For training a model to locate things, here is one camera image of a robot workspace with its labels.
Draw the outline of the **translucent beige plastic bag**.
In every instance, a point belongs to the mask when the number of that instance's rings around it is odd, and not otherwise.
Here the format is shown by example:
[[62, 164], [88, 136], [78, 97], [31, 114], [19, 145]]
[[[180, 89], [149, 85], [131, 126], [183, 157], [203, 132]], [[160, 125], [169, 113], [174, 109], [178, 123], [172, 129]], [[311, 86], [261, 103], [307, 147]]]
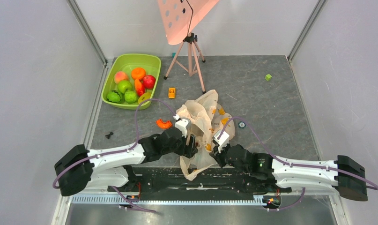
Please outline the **translucent beige plastic bag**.
[[195, 136], [198, 152], [193, 157], [180, 157], [180, 168], [184, 177], [193, 181], [198, 174], [217, 162], [209, 155], [215, 146], [212, 137], [232, 117], [218, 103], [218, 93], [210, 90], [196, 100], [187, 100], [176, 113], [191, 121], [189, 135]]

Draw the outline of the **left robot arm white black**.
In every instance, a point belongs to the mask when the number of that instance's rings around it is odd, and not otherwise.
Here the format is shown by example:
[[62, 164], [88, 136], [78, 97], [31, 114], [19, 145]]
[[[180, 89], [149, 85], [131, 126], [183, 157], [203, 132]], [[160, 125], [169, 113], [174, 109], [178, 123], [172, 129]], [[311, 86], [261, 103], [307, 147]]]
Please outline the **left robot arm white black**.
[[54, 165], [57, 178], [53, 187], [59, 189], [62, 196], [101, 186], [132, 191], [137, 186], [137, 178], [128, 166], [157, 161], [169, 153], [191, 158], [197, 152], [195, 135], [184, 137], [176, 127], [111, 149], [88, 150], [84, 144], [79, 144]]

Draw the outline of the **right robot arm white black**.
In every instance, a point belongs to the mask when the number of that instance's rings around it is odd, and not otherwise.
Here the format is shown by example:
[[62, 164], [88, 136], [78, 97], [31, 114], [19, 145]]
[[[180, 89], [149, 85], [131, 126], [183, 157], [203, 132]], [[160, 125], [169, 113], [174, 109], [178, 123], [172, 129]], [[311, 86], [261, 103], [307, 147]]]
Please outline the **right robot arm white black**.
[[220, 148], [210, 156], [220, 167], [226, 165], [259, 180], [266, 191], [279, 188], [336, 190], [343, 198], [365, 202], [368, 200], [365, 168], [348, 156], [336, 160], [306, 161], [266, 153], [251, 153], [237, 144]]

